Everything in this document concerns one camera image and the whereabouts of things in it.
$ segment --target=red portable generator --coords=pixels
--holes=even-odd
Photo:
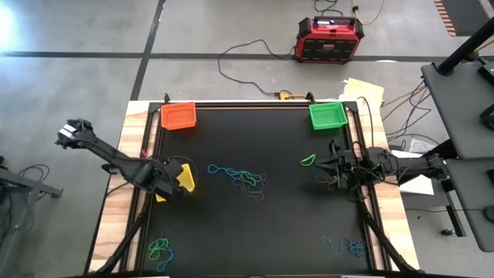
[[[316,16],[299,22],[294,59],[311,63],[346,63],[354,57],[364,31],[354,17]]]

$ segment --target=gray floor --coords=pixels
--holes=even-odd
[[[373,17],[379,1],[360,2],[362,17]],[[0,51],[142,53],[157,3],[0,0]],[[350,0],[340,0],[335,6],[345,15],[351,14],[350,7]],[[263,38],[275,53],[286,53],[295,43],[298,21],[315,14],[311,0],[167,0],[153,52],[221,53],[229,46]],[[366,37],[357,51],[361,56],[447,56],[466,40],[448,35],[433,0],[387,1],[383,15],[364,31]],[[258,45],[238,52],[266,50]],[[494,54],[494,48],[482,53]],[[311,91],[320,98],[337,97],[341,82],[353,77],[383,86],[388,101],[413,90],[425,64],[222,61],[227,74],[254,80],[268,91]],[[46,183],[65,189],[60,200],[47,198],[37,205],[35,225],[22,244],[16,275],[82,273],[108,175],[94,155],[64,151],[53,142],[67,118],[83,117],[93,122],[98,136],[116,144],[139,65],[140,59],[0,57],[0,154],[13,171],[34,163],[48,164],[52,171]],[[152,59],[139,100],[160,100],[164,93],[180,100],[269,98],[253,86],[222,78],[217,66],[213,59]],[[409,132],[437,141],[447,139],[432,99],[424,105],[434,110]],[[392,107],[383,108],[382,114]],[[410,106],[403,106],[387,119],[386,131],[399,129],[409,110]],[[401,139],[393,143],[400,144]],[[422,269],[491,276],[494,256],[482,253],[471,233],[464,239],[438,235],[439,230],[451,228],[446,214],[408,215]]]

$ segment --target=white paper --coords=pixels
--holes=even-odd
[[[391,151],[391,153],[397,158],[421,157],[421,154],[409,153],[407,151]],[[403,185],[400,185],[400,191],[408,192],[408,193],[426,194],[426,195],[434,194],[434,189],[432,187],[431,179],[425,177],[424,175],[419,175],[418,177],[405,182]]]

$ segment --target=orange basket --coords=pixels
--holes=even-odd
[[[161,126],[169,131],[195,127],[195,103],[174,103],[161,106]]]

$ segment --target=green basket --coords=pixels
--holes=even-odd
[[[348,123],[343,104],[322,103],[309,105],[310,119],[315,131],[327,128],[338,128]]]

